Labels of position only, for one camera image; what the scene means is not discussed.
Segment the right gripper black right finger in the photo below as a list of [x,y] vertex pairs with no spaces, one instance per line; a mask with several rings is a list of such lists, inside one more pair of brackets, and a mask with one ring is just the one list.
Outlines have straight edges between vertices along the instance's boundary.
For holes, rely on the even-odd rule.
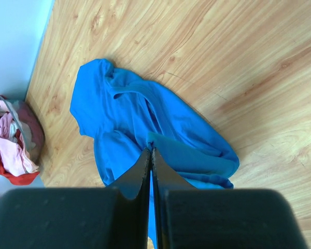
[[152,150],[158,248],[307,248],[288,201],[270,189],[197,189]]

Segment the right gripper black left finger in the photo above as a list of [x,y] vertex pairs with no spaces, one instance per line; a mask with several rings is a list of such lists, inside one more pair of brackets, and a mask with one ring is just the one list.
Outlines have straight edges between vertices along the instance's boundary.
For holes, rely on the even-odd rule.
[[146,248],[150,151],[105,188],[14,189],[0,198],[0,248]]

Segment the blue t shirt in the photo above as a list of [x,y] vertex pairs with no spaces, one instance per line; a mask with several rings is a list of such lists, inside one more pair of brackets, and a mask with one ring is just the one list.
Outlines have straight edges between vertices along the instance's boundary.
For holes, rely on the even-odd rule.
[[107,59],[82,65],[70,103],[81,135],[94,141],[99,175],[108,186],[157,150],[197,189],[232,189],[239,167],[231,145],[192,107],[163,85]]

